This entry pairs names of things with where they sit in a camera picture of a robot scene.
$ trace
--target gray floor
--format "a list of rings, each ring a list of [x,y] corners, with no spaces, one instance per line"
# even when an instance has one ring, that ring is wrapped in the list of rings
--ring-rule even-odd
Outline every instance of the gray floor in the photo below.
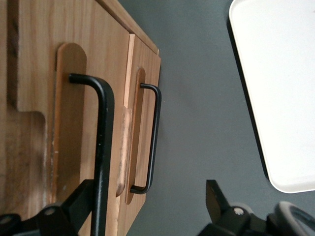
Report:
[[[210,221],[205,183],[261,218],[281,200],[315,215],[315,192],[265,178],[229,39],[231,0],[120,0],[160,48],[163,95],[153,186],[128,236],[195,236]]]

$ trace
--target light wood grain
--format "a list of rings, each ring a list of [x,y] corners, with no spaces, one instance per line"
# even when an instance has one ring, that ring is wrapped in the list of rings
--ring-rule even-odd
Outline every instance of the light wood grain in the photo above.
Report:
[[[35,182],[42,183],[43,206],[51,202],[54,135],[54,97],[56,52],[64,42],[80,45],[87,55],[87,74],[105,79],[115,96],[114,135],[112,145],[111,179],[109,186],[106,235],[117,233],[119,202],[116,183],[120,162],[120,131],[123,124],[123,99],[129,33],[93,0],[21,0],[19,1],[17,109],[21,112],[39,111],[45,118],[44,151],[40,163],[46,175]],[[97,96],[86,88],[80,180],[93,178],[97,125]],[[28,208],[35,205],[32,198],[21,200]]]
[[[158,85],[160,58],[153,53],[137,36],[130,35],[129,55],[126,73],[126,93],[124,105],[134,110],[134,100],[136,93],[136,76],[139,68],[146,72],[146,83]],[[145,186],[147,168],[150,153],[150,140],[153,123],[155,96],[151,91],[144,91],[143,108],[141,115],[140,137],[137,156],[136,179],[135,184]],[[126,204],[125,188],[120,196],[120,211],[118,219],[118,235],[125,236],[131,227],[134,219],[145,202],[145,195],[134,195],[131,203]]]
[[[156,46],[146,46],[151,41],[146,40],[146,35],[141,36],[143,32],[138,31],[138,26],[134,26],[134,21],[116,0],[98,2],[106,2],[107,6],[94,0],[9,1],[8,97],[13,106],[8,106],[5,125],[7,171],[3,212],[18,212],[26,219],[57,196],[52,192],[56,185],[52,177],[57,164],[54,153],[58,151],[53,142],[55,128],[58,130],[55,122],[58,119],[55,116],[56,53],[63,43],[76,43],[86,53],[86,73],[106,80],[114,92],[106,235],[122,236],[127,234],[145,201],[145,195],[136,195],[127,205],[129,188],[116,197],[117,181],[122,179],[122,114],[125,109],[134,111],[139,68],[146,71],[147,83],[158,84],[160,58]],[[134,34],[129,36],[128,31],[138,34],[143,42]],[[92,88],[85,88],[83,109],[79,181],[94,176],[98,103]],[[154,95],[145,91],[135,178],[139,186],[144,186],[146,181],[153,110]],[[80,235],[89,233],[87,221]]]
[[[54,124],[53,202],[63,202],[80,184],[84,85],[71,84],[69,74],[86,74],[87,56],[75,43],[57,52]]]
[[[155,54],[158,55],[158,48],[153,41],[137,25],[128,12],[117,0],[96,0],[109,14],[114,17],[130,33],[137,35]]]
[[[120,196],[126,186],[126,176],[127,176],[127,162],[130,157],[130,132],[131,132],[131,120],[132,111],[124,107],[124,125],[121,133],[121,158],[119,164],[119,173],[117,179],[117,191],[116,197]]]
[[[47,175],[43,163],[45,118],[39,112],[18,112],[7,105],[6,181],[3,213],[28,219],[45,203]]]
[[[7,4],[0,0],[0,212],[3,212],[5,192],[5,120],[6,120],[6,39],[7,39]]]
[[[140,68],[137,72],[136,83],[135,83],[135,98],[133,105],[133,122],[131,131],[131,151],[129,158],[129,172],[127,179],[127,187],[130,189],[135,185],[136,180],[136,169],[137,169],[137,159],[138,159],[138,148],[139,148],[139,137],[140,137],[140,125],[141,125],[141,115],[143,106],[143,93],[144,90],[140,88],[140,84],[145,83],[146,72],[143,68]],[[133,193],[127,191],[126,203],[130,204],[133,198]]]

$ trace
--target white tray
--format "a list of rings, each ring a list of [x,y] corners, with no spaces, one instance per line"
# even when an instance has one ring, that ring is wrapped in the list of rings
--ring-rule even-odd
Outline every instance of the white tray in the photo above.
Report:
[[[234,0],[229,17],[269,180],[315,190],[315,0]]]

